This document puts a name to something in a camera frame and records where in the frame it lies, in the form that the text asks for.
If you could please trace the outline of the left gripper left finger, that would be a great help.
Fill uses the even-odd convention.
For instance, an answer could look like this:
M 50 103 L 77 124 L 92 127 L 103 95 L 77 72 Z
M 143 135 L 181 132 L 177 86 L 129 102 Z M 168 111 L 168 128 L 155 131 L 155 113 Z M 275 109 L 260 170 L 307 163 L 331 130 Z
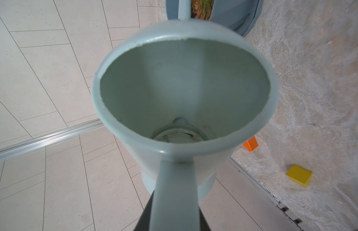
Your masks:
M 141 217 L 138 220 L 137 225 L 134 228 L 134 231 L 149 231 L 153 197 L 154 193 L 152 193 Z

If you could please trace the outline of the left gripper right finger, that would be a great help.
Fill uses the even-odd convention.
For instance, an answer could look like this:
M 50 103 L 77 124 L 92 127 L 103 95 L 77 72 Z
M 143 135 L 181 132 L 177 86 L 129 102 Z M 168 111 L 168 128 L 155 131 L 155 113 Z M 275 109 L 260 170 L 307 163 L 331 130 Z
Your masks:
M 201 209 L 199 209 L 200 214 L 200 231 L 211 231 L 208 222 L 206 221 Z

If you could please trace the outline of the light green watering can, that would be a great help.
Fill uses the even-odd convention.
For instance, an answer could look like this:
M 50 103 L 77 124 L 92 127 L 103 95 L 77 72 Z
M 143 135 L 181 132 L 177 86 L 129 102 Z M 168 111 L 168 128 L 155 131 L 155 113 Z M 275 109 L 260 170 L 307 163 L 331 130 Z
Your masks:
M 199 203 L 220 166 L 273 116 L 270 62 L 231 29 L 191 17 L 144 28 L 113 49 L 92 84 L 93 106 L 154 193 L 149 231 L 200 231 Z

